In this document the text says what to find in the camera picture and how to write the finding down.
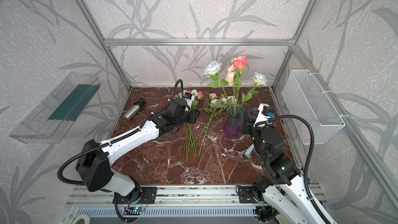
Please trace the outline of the peach rose stem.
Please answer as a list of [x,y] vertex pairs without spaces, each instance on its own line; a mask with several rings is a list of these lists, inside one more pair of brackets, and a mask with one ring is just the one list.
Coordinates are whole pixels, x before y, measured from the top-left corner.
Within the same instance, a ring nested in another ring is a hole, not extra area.
[[[229,86],[232,87],[232,89],[234,89],[234,78],[235,78],[235,73],[236,73],[236,67],[234,65],[231,65],[228,68],[228,72],[226,75],[226,81],[228,82]],[[234,96],[234,92],[232,93],[232,95],[228,96],[228,105],[234,105],[235,102],[235,96]]]

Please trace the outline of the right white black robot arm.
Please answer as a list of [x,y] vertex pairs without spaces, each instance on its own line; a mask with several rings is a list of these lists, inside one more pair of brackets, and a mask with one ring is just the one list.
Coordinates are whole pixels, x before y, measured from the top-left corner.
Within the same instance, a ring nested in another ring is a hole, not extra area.
[[335,220],[312,193],[308,185],[308,169],[312,158],[315,137],[310,124],[296,115],[282,115],[303,123],[310,136],[310,147],[305,166],[300,170],[283,152],[285,141],[273,126],[278,120],[267,104],[259,106],[254,116],[244,110],[241,133],[252,139],[253,149],[262,160],[265,175],[252,184],[254,199],[267,203],[282,214],[291,224],[333,224]]

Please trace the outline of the pink red rose stem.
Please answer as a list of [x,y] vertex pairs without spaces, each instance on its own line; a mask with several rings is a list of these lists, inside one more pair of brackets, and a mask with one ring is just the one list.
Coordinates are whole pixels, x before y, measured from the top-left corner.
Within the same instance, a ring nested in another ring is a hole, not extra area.
[[239,90],[241,86],[241,74],[243,70],[245,69],[247,64],[247,58],[246,56],[239,56],[237,58],[233,59],[232,66],[233,66],[233,71],[232,73],[234,74],[232,78],[232,83],[234,87],[234,115],[236,116],[238,113],[238,98],[239,98]]

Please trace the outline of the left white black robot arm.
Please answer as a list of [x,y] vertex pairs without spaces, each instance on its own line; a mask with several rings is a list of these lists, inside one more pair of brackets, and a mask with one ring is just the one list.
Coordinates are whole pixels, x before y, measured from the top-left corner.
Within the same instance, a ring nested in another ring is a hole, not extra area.
[[192,103],[195,96],[185,93],[183,98],[171,100],[165,109],[153,114],[132,130],[115,138],[101,141],[88,141],[76,164],[76,171],[90,192],[108,190],[123,197],[135,198],[140,193],[140,186],[131,177],[112,169],[113,164],[129,151],[140,145],[172,132],[183,123],[194,124],[199,111],[194,110]]

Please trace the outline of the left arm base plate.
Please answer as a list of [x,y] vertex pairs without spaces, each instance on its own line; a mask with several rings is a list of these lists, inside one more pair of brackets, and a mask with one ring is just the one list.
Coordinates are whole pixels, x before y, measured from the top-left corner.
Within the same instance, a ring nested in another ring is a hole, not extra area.
[[113,203],[117,204],[154,204],[157,196],[157,187],[141,187],[140,190],[135,188],[132,193],[123,197],[117,194]]

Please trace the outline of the white rose stem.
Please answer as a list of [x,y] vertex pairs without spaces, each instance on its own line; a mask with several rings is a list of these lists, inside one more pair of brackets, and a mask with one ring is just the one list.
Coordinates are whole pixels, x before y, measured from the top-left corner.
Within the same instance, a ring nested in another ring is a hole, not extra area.
[[237,109],[237,112],[240,111],[240,109],[242,109],[243,105],[250,100],[254,95],[258,94],[258,91],[256,90],[256,88],[260,88],[260,87],[266,87],[267,86],[267,79],[266,77],[258,72],[254,73],[254,76],[252,77],[252,82],[253,85],[251,87],[251,89],[246,93],[242,93],[241,94],[241,104],[240,107]]

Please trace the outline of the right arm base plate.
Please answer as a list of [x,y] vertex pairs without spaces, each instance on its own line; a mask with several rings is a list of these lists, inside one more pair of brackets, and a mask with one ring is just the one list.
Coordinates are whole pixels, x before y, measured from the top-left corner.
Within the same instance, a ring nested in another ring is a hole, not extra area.
[[255,195],[253,193],[252,187],[251,186],[240,186],[237,185],[235,187],[235,191],[239,197],[239,202],[242,203],[264,203],[264,201],[258,201],[255,198]]

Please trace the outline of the pale blue rose stem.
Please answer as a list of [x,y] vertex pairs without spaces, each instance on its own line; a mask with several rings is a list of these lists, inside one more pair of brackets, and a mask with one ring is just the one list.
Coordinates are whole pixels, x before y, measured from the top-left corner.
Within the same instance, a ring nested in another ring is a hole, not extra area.
[[231,106],[232,102],[229,100],[228,95],[225,90],[225,86],[229,83],[225,79],[220,79],[219,72],[221,70],[221,63],[217,61],[211,61],[204,69],[204,75],[211,79],[209,87],[211,88],[221,88],[223,91],[223,97],[227,100],[226,104]]

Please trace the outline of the purple blue glass vase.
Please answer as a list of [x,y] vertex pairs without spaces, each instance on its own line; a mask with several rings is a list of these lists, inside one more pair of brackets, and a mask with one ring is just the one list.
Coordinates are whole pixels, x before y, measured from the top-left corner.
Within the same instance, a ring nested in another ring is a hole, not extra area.
[[226,110],[227,120],[223,127],[225,135],[230,139],[235,139],[241,134],[244,121],[244,109],[239,105],[231,105]]

